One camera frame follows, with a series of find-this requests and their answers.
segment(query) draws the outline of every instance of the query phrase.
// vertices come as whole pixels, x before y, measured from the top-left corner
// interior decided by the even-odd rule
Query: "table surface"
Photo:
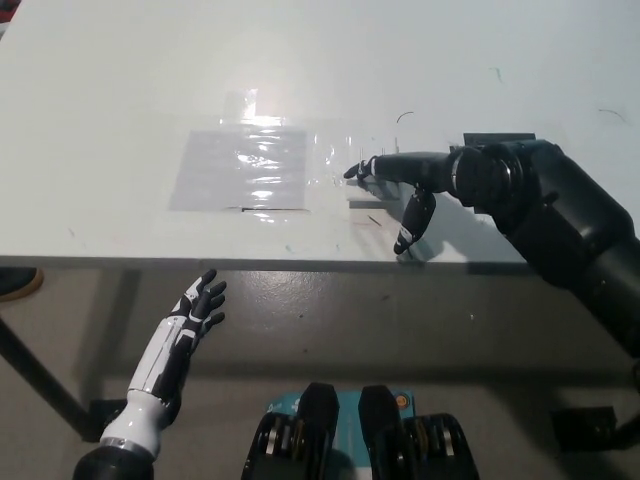
[[[25,2],[0,45],[0,259],[396,268],[406,190],[380,200],[342,172],[396,143],[447,151],[465,132],[558,143],[638,221],[638,21],[633,0]],[[189,135],[252,96],[243,122],[313,139],[304,204],[172,208]],[[211,190],[225,184],[214,175]],[[412,252],[523,263],[446,196]]]

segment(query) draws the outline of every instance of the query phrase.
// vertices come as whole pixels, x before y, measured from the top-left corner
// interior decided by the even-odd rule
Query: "robotic arm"
[[[557,145],[527,140],[364,160],[345,178],[408,183],[401,254],[426,231],[434,193],[490,215],[527,263],[571,291],[632,357],[640,357],[640,242],[628,212]]]
[[[191,355],[224,320],[224,313],[213,311],[224,303],[227,284],[205,289],[215,276],[209,270],[198,278],[160,321],[129,385],[127,406],[104,430],[100,446],[78,462],[74,480],[153,479],[160,434],[180,410]]]

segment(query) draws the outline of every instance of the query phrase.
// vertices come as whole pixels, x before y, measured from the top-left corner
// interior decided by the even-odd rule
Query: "scratch mark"
[[[496,77],[498,78],[498,81],[504,85],[504,81],[502,80],[502,71],[498,67],[491,67],[489,68],[489,70],[493,70],[494,72],[496,72]]]
[[[400,116],[398,117],[398,120],[396,120],[396,123],[400,123],[400,119],[401,119],[402,117],[404,117],[405,115],[410,115],[410,114],[412,114],[412,113],[415,113],[415,112],[411,112],[411,111],[409,111],[409,112],[404,112],[402,115],[400,115]]]
[[[367,215],[367,217],[369,217],[369,220],[371,220],[373,223],[375,223],[379,227],[382,226],[382,224],[379,221],[377,221],[375,218],[373,218],[371,215]]]
[[[603,112],[603,113],[610,113],[612,115],[615,115],[620,120],[622,120],[623,123],[627,123],[628,124],[627,120],[622,115],[620,115],[618,112],[616,112],[615,110],[609,110],[608,108],[599,108],[598,111],[599,112]]]

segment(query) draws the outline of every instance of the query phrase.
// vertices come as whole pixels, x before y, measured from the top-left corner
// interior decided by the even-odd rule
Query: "gray floor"
[[[126,391],[146,340],[199,272],[47,271],[3,317],[87,401]],[[311,380],[409,387],[465,428],[483,479],[637,479],[640,454],[560,455],[550,410],[640,409],[630,361],[535,278],[221,272],[227,320],[201,344],[158,479],[238,478],[270,398]],[[0,362],[0,478],[68,479],[91,448]]]

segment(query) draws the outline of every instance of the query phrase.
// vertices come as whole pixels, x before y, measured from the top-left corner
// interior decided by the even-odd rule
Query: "white robotic hand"
[[[180,410],[191,355],[211,327],[224,320],[224,313],[214,311],[224,303],[227,284],[207,288],[215,277],[215,270],[199,277],[160,321],[129,384],[127,406],[107,426],[101,445],[150,455],[155,460],[160,452],[160,433]]]

